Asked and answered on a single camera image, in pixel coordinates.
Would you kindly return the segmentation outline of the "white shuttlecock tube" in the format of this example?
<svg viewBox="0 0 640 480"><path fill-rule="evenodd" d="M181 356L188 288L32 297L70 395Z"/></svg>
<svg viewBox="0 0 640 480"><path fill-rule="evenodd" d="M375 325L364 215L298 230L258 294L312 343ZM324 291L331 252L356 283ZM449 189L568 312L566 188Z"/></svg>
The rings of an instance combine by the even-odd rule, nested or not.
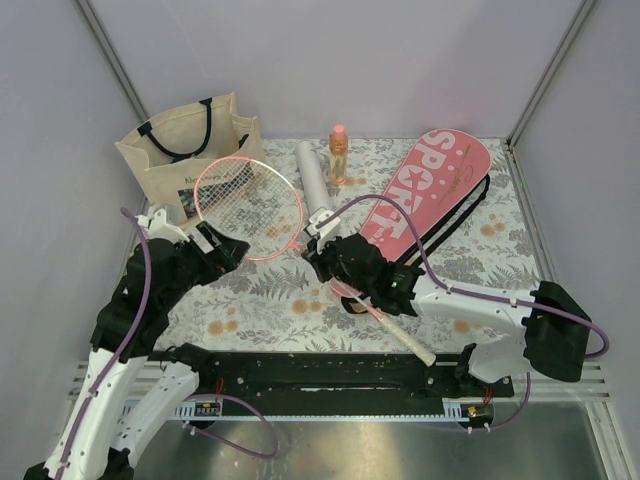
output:
<svg viewBox="0 0 640 480"><path fill-rule="evenodd" d="M296 145L295 160L303 184L309 219L319 210L333 211L333 203L321 170L320 156L309 141L301 141Z"/></svg>

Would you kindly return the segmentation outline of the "pink racket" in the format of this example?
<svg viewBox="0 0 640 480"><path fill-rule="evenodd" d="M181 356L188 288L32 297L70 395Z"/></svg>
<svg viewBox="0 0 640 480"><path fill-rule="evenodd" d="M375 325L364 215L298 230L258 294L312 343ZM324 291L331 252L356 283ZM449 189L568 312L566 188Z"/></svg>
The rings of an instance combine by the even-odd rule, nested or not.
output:
<svg viewBox="0 0 640 480"><path fill-rule="evenodd" d="M299 252L305 226L303 202L280 172L258 160L228 156L197 178L193 204L200 221L237 240L250 261Z"/></svg>

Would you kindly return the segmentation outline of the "pink racket cover bag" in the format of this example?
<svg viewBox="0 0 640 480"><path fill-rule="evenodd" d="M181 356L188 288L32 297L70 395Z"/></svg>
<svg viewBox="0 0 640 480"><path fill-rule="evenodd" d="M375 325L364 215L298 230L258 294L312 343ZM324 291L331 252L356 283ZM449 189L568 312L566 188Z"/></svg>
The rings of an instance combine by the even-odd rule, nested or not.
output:
<svg viewBox="0 0 640 480"><path fill-rule="evenodd" d="M472 135L435 129L422 135L406 154L360 234L390 261L416 252L413 224L425 241L444 226L472 192L486 183L491 167L487 147Z"/></svg>

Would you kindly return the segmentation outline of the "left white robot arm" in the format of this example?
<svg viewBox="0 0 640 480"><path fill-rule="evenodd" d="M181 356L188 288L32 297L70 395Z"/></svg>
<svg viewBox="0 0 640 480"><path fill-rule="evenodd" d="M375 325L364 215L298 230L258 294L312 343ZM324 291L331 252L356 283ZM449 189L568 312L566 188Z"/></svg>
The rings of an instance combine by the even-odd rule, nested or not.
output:
<svg viewBox="0 0 640 480"><path fill-rule="evenodd" d="M168 326L168 314L195 286L235 270L248 243L208 223L197 226L209 252L192 239L142 238L109 303L99 312L84 383L59 443L27 479L130 479L142 453L191 394L216 386L212 355L184 344L158 383L129 412L129 391Z"/></svg>

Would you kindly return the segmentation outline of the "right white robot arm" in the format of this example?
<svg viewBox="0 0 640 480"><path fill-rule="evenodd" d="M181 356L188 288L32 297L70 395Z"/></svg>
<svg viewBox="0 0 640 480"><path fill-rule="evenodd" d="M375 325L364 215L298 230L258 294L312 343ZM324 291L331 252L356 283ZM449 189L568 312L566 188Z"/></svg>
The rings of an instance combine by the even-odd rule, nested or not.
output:
<svg viewBox="0 0 640 480"><path fill-rule="evenodd" d="M475 396L505 376L538 372L576 383L582 375L591 320L560 285L541 281L526 290L500 290L436 281L419 266L386 260L363 236L338 237L302 257L318 279L335 279L392 315L446 317L503 333L499 341L471 346L455 371L455 383Z"/></svg>

